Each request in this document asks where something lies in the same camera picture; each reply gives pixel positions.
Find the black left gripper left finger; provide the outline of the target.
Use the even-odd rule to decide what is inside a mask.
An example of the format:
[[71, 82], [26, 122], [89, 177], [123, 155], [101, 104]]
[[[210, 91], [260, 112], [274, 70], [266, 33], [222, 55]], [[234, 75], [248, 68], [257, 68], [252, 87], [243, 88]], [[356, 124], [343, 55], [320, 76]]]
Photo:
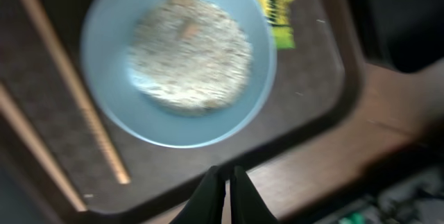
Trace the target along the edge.
[[212, 166], [170, 224], [221, 224], [224, 200], [225, 180], [219, 167]]

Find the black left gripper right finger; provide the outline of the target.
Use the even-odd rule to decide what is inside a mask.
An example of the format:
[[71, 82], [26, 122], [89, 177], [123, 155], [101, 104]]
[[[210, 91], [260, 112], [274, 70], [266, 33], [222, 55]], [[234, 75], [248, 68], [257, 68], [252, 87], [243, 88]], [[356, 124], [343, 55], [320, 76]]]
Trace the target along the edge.
[[232, 224], [278, 224], [245, 170], [236, 166], [230, 176]]

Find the light blue bowl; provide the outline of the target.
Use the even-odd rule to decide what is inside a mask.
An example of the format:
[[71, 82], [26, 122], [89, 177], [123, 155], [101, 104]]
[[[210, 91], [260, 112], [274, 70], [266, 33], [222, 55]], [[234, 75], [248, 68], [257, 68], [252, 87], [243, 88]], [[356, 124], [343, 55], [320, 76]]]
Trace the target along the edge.
[[138, 92], [128, 73], [128, 45], [136, 21], [161, 0], [93, 0], [80, 38], [83, 75], [97, 105], [120, 128], [171, 148], [220, 142], [247, 126], [271, 92], [277, 51], [257, 0], [208, 0], [240, 24], [253, 46], [252, 77], [231, 107], [201, 117], [167, 112]]

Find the rice and nuts pile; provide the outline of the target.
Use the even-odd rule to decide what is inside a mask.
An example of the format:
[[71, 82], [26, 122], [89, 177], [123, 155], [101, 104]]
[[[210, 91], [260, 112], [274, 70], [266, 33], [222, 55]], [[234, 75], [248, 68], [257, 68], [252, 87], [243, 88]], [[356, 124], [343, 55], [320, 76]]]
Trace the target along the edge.
[[136, 24], [133, 85], [188, 116], [231, 106], [250, 79], [253, 48], [239, 24], [206, 0], [164, 0]]

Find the wooden chopstick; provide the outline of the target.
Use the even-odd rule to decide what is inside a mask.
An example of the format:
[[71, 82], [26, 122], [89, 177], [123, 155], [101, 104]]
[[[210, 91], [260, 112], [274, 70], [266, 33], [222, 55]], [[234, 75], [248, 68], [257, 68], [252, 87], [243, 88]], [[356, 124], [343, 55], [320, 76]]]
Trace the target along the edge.
[[1, 112], [73, 208], [77, 212], [86, 212], [86, 204], [3, 84], [1, 84]]
[[119, 184], [130, 176], [40, 0], [21, 0]]

